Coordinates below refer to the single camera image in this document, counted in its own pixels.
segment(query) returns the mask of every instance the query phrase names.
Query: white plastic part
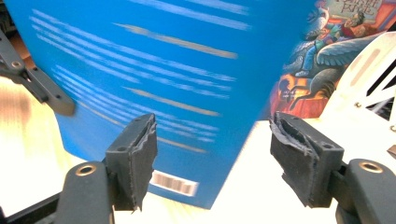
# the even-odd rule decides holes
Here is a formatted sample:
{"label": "white plastic part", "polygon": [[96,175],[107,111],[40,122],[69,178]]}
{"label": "white plastic part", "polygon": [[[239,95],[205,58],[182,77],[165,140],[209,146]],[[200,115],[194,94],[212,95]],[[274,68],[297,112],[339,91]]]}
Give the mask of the white plastic part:
{"label": "white plastic part", "polygon": [[[377,161],[396,173],[396,160],[388,153],[396,146],[396,106],[388,104],[396,97],[396,85],[389,86],[396,76],[395,60],[396,32],[384,33],[349,65],[321,116],[307,120],[346,150],[345,162]],[[387,104],[390,115],[384,119],[375,112]]]}

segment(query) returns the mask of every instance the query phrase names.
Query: metal bolt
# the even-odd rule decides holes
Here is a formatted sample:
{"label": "metal bolt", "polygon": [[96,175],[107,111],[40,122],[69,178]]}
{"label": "metal bolt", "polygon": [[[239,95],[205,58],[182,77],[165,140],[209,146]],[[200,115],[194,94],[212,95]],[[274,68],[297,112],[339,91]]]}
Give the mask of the metal bolt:
{"label": "metal bolt", "polygon": [[20,67],[22,67],[22,64],[21,64],[20,62],[12,62],[11,65],[12,65],[14,68],[20,68]]}

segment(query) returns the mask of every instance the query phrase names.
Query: blue book cover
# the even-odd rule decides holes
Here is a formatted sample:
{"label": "blue book cover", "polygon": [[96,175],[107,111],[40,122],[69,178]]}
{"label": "blue book cover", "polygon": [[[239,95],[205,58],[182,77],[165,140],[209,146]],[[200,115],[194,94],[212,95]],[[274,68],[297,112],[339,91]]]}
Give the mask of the blue book cover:
{"label": "blue book cover", "polygon": [[72,117],[56,115],[65,150],[101,161],[130,120],[154,113],[159,155],[149,191],[203,208],[216,200],[315,6],[5,2],[35,64],[77,104]]}

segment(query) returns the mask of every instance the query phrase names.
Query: wooden surface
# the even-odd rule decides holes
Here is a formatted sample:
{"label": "wooden surface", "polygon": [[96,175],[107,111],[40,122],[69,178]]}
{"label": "wooden surface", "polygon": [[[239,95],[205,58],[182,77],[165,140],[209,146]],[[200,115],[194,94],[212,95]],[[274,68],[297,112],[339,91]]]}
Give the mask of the wooden surface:
{"label": "wooden surface", "polygon": [[[0,205],[10,216],[60,191],[82,161],[64,151],[50,108],[23,87],[0,78],[0,106]],[[335,223],[335,203],[304,208],[282,180],[270,137],[268,121],[257,122],[211,210],[148,193],[142,212],[116,212],[116,223]]]}

